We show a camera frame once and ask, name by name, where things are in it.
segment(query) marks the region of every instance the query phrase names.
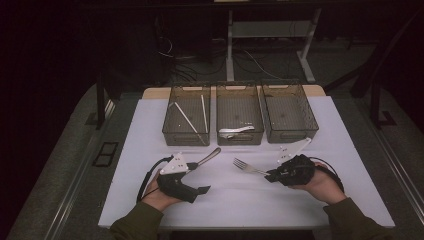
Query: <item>person's right hand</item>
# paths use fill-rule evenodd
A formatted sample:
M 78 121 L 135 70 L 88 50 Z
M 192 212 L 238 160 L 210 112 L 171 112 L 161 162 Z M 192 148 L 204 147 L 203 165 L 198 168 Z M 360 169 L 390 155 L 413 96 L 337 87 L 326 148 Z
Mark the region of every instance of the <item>person's right hand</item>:
M 327 167 L 324 164 L 315 162 L 315 165 Z M 301 189 L 309 192 L 314 198 L 327 204 L 335 204 L 344 199 L 346 195 L 340 190 L 337 183 L 326 173 L 316 170 L 311 181 L 306 185 L 291 186 L 292 189 Z

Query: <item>wire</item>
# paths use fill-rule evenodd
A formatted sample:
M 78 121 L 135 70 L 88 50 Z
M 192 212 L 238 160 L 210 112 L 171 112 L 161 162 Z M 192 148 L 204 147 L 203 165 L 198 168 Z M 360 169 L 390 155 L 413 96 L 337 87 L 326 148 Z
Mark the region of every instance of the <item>wire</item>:
M 256 51 L 257 49 L 259 49 L 260 47 L 259 47 L 260 45 L 259 45 L 259 43 L 256 43 L 256 46 L 253 46 L 253 47 L 250 47 L 251 48 L 251 50 L 253 50 L 253 51 Z M 233 44 L 233 51 L 234 52 L 236 52 L 236 51 L 241 51 L 241 52 L 243 52 L 243 51 L 246 51 L 246 47 L 243 47 L 241 44 L 239 44 L 239 46 L 238 47 L 236 47 L 234 44 Z M 264 59 L 264 58 L 266 58 L 268 56 L 268 54 L 264 54 L 263 56 L 257 56 L 256 57 L 256 59 Z
M 196 58 L 197 57 L 195 55 L 188 55 L 188 56 L 176 57 L 175 60 L 186 61 L 186 60 L 192 60 L 192 59 L 196 59 Z
M 166 54 L 166 53 L 163 53 L 163 52 L 159 52 L 159 51 L 158 51 L 158 53 L 159 53 L 160 55 L 162 55 L 162 56 L 165 56 L 165 57 L 174 58 L 174 56 L 169 55 L 169 54 Z
M 256 65 L 258 65 L 258 67 L 262 70 L 262 72 L 264 72 L 265 74 L 267 74 L 267 75 L 269 75 L 269 76 L 271 76 L 273 78 L 277 78 L 277 79 L 283 80 L 282 78 L 277 77 L 275 75 L 272 75 L 271 73 L 265 71 L 265 69 L 258 63 L 258 61 L 256 61 L 256 59 L 252 55 L 250 55 L 250 53 L 248 51 L 246 51 L 246 50 L 243 50 L 243 51 L 245 53 L 247 53 L 247 55 L 249 55 L 253 59 L 253 61 L 255 61 Z
M 237 60 L 237 57 L 236 57 L 236 55 L 233 55 L 233 61 L 237 64 L 237 66 L 239 66 L 242 70 L 244 70 L 244 71 L 246 71 L 246 72 L 249 72 L 249 73 L 262 73 L 262 71 L 251 71 L 251 70 L 248 70 L 248 69 L 246 69 L 246 68 L 244 68 L 240 63 L 239 63 L 239 61 Z
M 178 69 L 178 68 L 177 68 L 178 66 L 183 67 L 183 68 L 186 68 L 186 69 L 188 69 L 189 71 L 184 71 L 184 70 Z M 181 72 L 190 72 L 190 73 L 194 73 L 194 74 L 196 75 L 196 78 L 197 78 L 197 74 L 199 74 L 199 73 L 198 73 L 196 70 L 194 70 L 193 68 L 187 67 L 187 66 L 182 65 L 182 64 L 176 64 L 175 69 L 176 69 L 176 70 L 178 70 L 178 71 L 181 71 Z
M 187 82 L 191 82 L 191 80 L 190 79 L 188 79 L 188 78 L 186 78 L 185 76 L 183 76 L 183 75 L 181 75 L 181 74 L 179 74 L 179 73 L 176 73 L 176 72 L 172 72 L 173 74 L 175 74 L 175 76 L 174 76 L 174 81 L 177 81 L 179 78 L 183 78 L 183 80 L 185 80 L 185 81 L 187 81 Z
M 154 191 L 156 191 L 156 190 L 158 190 L 158 189 L 159 189 L 159 187 L 157 187 L 157 188 L 153 189 L 152 191 L 150 191 L 150 192 L 148 192 L 148 193 L 144 194 L 144 196 L 143 196 L 142 198 L 140 198 L 140 201 L 141 201 L 141 200 L 143 200 L 145 197 L 147 197 L 147 195 L 149 195 L 150 193 L 152 193 L 152 192 L 154 192 Z
M 171 70 L 171 72 L 173 73 L 173 74 L 175 74 L 176 76 L 179 76 L 179 77 L 181 77 L 181 78 L 184 78 L 187 82 L 191 82 L 191 81 L 196 81 L 196 79 L 195 78 L 193 78 L 193 76 L 191 76 L 190 74 L 188 74 L 188 73 L 185 73 L 185 72 L 183 72 L 183 71 L 172 71 Z
M 337 175 L 337 172 L 336 172 L 336 170 L 334 170 L 334 168 L 328 163 L 328 162 L 326 162 L 326 161 L 324 161 L 324 160 L 322 160 L 321 158 L 317 158 L 317 157 L 309 157 L 310 159 L 315 159 L 315 160 L 318 160 L 318 161 L 321 161 L 321 162 L 323 162 L 323 163 L 325 163 L 325 164 L 327 164 L 330 168 L 331 168 L 331 170 L 333 170 L 333 172 L 334 172 L 334 174 L 338 177 L 339 175 Z
M 171 40 L 169 40 L 169 38 L 166 38 L 166 37 L 160 37 L 160 38 L 168 40 L 169 50 L 166 53 L 170 53 L 172 51 L 172 47 L 173 47 Z
M 186 75 L 187 77 L 189 77 L 192 81 L 197 81 L 197 75 L 195 77 L 193 77 L 192 75 L 190 75 L 187 71 L 181 71 L 179 69 L 175 69 L 177 71 L 177 73 L 179 73 L 180 76 L 182 76 L 181 74 Z
M 198 71 L 194 70 L 193 68 L 191 68 L 191 67 L 187 67 L 187 66 L 185 66 L 185 65 L 183 65 L 183 64 L 177 64 L 177 66 L 180 66 L 180 67 L 186 68 L 186 69 L 188 69 L 188 70 L 192 71 L 192 72 L 193 72 L 193 73 L 195 73 L 195 74 L 198 74 L 198 75 L 204 75 L 204 76 L 206 76 L 206 75 L 213 75 L 213 74 L 215 74 L 215 73 L 217 73 L 217 72 L 221 71 L 221 69 L 224 67 L 224 63 L 225 63 L 225 58 L 222 60 L 221 65 L 218 67 L 218 69 L 213 70 L 212 72 L 208 72 L 208 73 L 198 72 Z
M 159 164 L 161 164 L 163 162 L 169 162 L 169 161 L 171 161 L 172 158 L 174 158 L 174 156 L 171 156 L 171 157 L 168 157 L 168 158 L 162 158 L 161 160 L 157 161 L 155 163 L 155 165 L 153 165 L 153 167 L 150 169 L 150 171 L 148 171 L 146 173 L 146 176 L 144 177 L 143 183 L 140 186 L 140 190 L 138 190 L 136 203 L 139 202 L 142 199 L 142 195 L 143 195 L 144 189 L 146 189 L 146 186 L 147 186 L 147 183 L 149 182 L 150 176 L 152 176 L 152 173 L 156 169 L 156 167 L 159 166 Z

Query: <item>cable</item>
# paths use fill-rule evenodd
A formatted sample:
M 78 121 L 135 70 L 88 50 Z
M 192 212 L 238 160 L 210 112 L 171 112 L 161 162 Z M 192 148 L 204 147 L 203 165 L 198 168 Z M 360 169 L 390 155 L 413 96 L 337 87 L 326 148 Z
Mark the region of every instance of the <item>cable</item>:
M 169 161 L 171 161 L 172 158 L 174 158 L 174 156 L 171 156 L 171 157 L 168 157 L 168 158 L 162 158 L 161 160 L 159 160 L 158 162 L 156 162 L 155 165 L 153 165 L 153 167 L 150 169 L 150 171 L 148 171 L 146 173 L 146 176 L 144 177 L 143 183 L 140 186 L 140 190 L 138 190 L 136 203 L 139 202 L 139 201 L 141 201 L 142 196 L 143 196 L 144 189 L 146 189 L 147 183 L 149 182 L 149 179 L 152 176 L 152 173 L 156 169 L 156 167 L 159 166 L 159 164 L 161 164 L 163 162 L 169 162 Z
M 178 69 L 178 68 L 177 68 L 178 66 L 183 67 L 183 68 L 186 68 L 186 69 L 188 69 L 189 71 L 184 71 L 184 70 Z M 181 71 L 181 72 L 190 72 L 190 73 L 194 73 L 194 74 L 195 74 L 195 76 L 196 76 L 196 78 L 197 78 L 197 74 L 198 74 L 198 72 L 197 72 L 197 71 L 195 71 L 193 68 L 187 67 L 187 66 L 185 66 L 185 65 L 182 65 L 182 64 L 176 64 L 176 65 L 175 65 L 175 70 L 178 70 L 178 71 Z
M 244 71 L 246 71 L 246 72 L 248 72 L 248 73 L 262 73 L 262 71 L 254 72 L 254 71 L 250 71 L 250 70 L 248 70 L 248 69 L 244 68 L 244 67 L 243 67 L 243 66 L 242 66 L 242 65 L 238 62 L 236 55 L 233 55 L 233 62 L 235 62 L 235 63 L 237 64 L 237 66 L 239 66 L 239 68 L 241 68 L 242 70 L 244 70 Z
M 187 69 L 189 69 L 190 71 L 192 71 L 192 72 L 193 72 L 193 73 L 195 73 L 195 74 L 198 74 L 198 75 L 204 75 L 204 76 L 206 76 L 206 75 L 212 75 L 212 74 L 215 74 L 215 73 L 217 73 L 217 72 L 221 71 L 221 69 L 224 67 L 224 64 L 225 64 L 225 58 L 224 58 L 224 59 L 223 59 L 223 61 L 221 62 L 221 65 L 219 66 L 219 68 L 218 68 L 218 69 L 216 69 L 216 70 L 214 70 L 214 71 L 212 71 L 212 72 L 209 72 L 209 73 L 201 73 L 201 72 L 198 72 L 198 71 L 194 70 L 193 68 L 191 68 L 191 67 L 187 67 L 187 66 L 185 66 L 185 65 L 183 65 L 183 64 L 177 64 L 177 66 L 181 66 L 181 67 L 187 68 Z
M 315 159 L 315 160 L 318 160 L 318 161 L 321 161 L 321 162 L 323 162 L 323 163 L 325 163 L 325 164 L 327 164 L 330 168 L 331 168 L 331 170 L 333 170 L 333 172 L 334 172 L 334 174 L 338 177 L 339 175 L 337 175 L 337 172 L 336 172 L 336 170 L 334 170 L 334 168 L 328 163 L 328 162 L 326 162 L 326 161 L 324 161 L 324 160 L 322 160 L 321 158 L 317 158 L 317 157 L 309 157 L 310 159 Z
M 247 50 L 246 50 L 246 47 L 243 47 L 242 45 L 239 45 L 239 47 L 236 47 L 236 46 L 233 44 L 233 51 L 234 51 L 234 52 L 236 52 L 236 51 L 241 51 L 241 52 L 243 52 L 243 51 L 247 51 Z M 253 46 L 253 47 L 251 48 L 251 50 L 256 51 L 258 48 L 259 48 L 259 43 L 256 43 L 256 46 Z M 264 54 L 263 56 L 256 57 L 256 59 L 264 59 L 264 58 L 266 58 L 267 56 L 268 56 L 268 54 Z
M 145 197 L 147 197 L 150 193 L 152 193 L 152 192 L 154 192 L 154 191 L 156 191 L 156 190 L 158 190 L 158 189 L 159 189 L 159 187 L 157 187 L 157 188 L 153 189 L 152 191 L 150 191 L 150 192 L 148 192 L 148 193 L 144 194 L 144 196 L 143 196 L 142 198 L 140 198 L 140 201 L 141 201 L 141 200 L 143 200 Z
M 179 70 L 179 69 L 175 69 L 175 71 L 180 75 L 180 76 L 182 76 L 181 74 L 185 74 L 187 77 L 189 77 L 192 81 L 197 81 L 197 75 L 196 75 L 196 77 L 193 77 L 192 75 L 190 75 L 188 72 L 186 72 L 186 71 L 182 71 L 182 70 Z
M 265 69 L 263 69 L 263 67 L 256 61 L 256 59 L 252 56 L 252 55 L 250 55 L 250 53 L 248 52 L 248 51 L 246 51 L 246 50 L 243 50 L 245 53 L 247 53 L 247 55 L 249 55 L 252 59 L 253 59 L 253 61 L 255 61 L 255 63 L 256 63 L 256 65 L 258 65 L 258 67 L 264 72 L 264 73 L 266 73 L 267 75 L 269 75 L 269 76 L 271 76 L 271 77 L 273 77 L 273 78 L 277 78 L 277 79 L 280 79 L 280 80 L 283 80 L 282 78 L 280 78 L 280 77 L 277 77 L 277 76 L 275 76 L 275 75 L 272 75 L 271 73 L 269 73 L 269 72 L 267 72 L 267 71 L 265 71 Z
M 184 76 L 183 74 L 181 74 L 183 72 L 180 73 L 180 72 L 176 72 L 176 71 L 172 71 L 171 70 L 171 73 L 175 74 L 176 76 L 180 76 L 181 78 L 184 78 L 187 82 L 196 81 L 196 79 L 194 79 L 191 75 L 189 75 L 187 73 L 186 73 L 186 75 L 189 76 L 191 79 L 190 78 L 187 78 L 186 76 Z
M 160 38 L 168 40 L 169 50 L 166 53 L 170 53 L 172 51 L 172 47 L 173 47 L 171 40 L 169 40 L 169 38 L 166 38 L 166 37 L 160 37 Z
M 163 52 L 159 52 L 159 51 L 158 51 L 158 53 L 159 53 L 160 55 L 162 55 L 162 56 L 165 56 L 165 57 L 175 58 L 174 56 L 169 55 L 169 54 L 166 54 L 166 53 L 163 53 Z

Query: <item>dark background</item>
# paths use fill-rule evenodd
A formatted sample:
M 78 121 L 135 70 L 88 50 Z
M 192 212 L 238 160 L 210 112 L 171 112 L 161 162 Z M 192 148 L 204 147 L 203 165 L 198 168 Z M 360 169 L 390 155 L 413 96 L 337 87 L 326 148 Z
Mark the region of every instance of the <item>dark background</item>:
M 74 107 L 99 73 L 109 95 L 119 98 L 128 89 L 160 86 L 166 81 L 166 64 L 156 54 L 154 26 L 139 24 L 154 15 L 87 18 L 70 0 L 2 1 L 0 9 L 0 239 L 4 239 Z M 272 17 L 269 12 L 262 14 Z M 315 36 L 330 41 L 352 36 L 376 40 L 388 20 L 396 21 L 396 14 L 387 7 L 324 8 Z M 194 46 L 190 50 L 207 58 L 209 40 L 224 37 L 227 20 L 200 15 L 169 15 L 164 34 L 177 36 L 179 31 L 192 30 L 187 38 L 196 40 L 179 38 L 181 47 Z M 378 77 L 424 131 L 422 110 L 417 111 L 424 104 L 420 95 L 424 87 L 423 16 L 421 12 L 414 20 Z M 186 23 L 193 19 L 197 25 L 190 28 Z M 150 56 L 149 61 L 143 56 Z

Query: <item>person's left hand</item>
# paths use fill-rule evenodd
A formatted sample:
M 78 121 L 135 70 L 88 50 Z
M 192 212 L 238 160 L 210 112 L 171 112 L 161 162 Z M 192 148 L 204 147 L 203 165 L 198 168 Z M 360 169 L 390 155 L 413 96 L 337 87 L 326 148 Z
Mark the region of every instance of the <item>person's left hand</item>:
M 162 212 L 170 205 L 182 201 L 180 199 L 170 197 L 160 191 L 158 183 L 156 181 L 159 177 L 159 171 L 160 169 L 156 172 L 156 175 L 153 177 L 152 181 L 150 181 L 150 183 L 147 185 L 146 191 L 141 201 L 146 204 L 149 204 L 150 206 Z

